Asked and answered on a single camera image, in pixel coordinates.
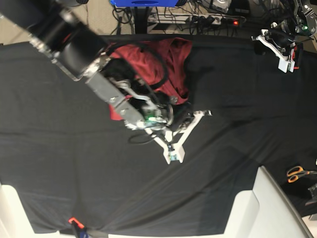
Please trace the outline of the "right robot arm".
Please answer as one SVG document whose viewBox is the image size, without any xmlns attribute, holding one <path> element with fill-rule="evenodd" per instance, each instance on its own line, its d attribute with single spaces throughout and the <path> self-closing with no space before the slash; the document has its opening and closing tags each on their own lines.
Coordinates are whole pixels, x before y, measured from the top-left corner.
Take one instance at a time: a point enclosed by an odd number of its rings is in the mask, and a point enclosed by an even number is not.
<svg viewBox="0 0 317 238">
<path fill-rule="evenodd" d="M 29 32 L 30 43 L 70 78 L 85 79 L 108 103 L 112 120 L 143 130 L 167 163 L 183 162 L 184 142 L 209 110 L 193 111 L 182 38 L 108 43 L 59 0 L 3 0 L 0 12 Z"/>
</svg>

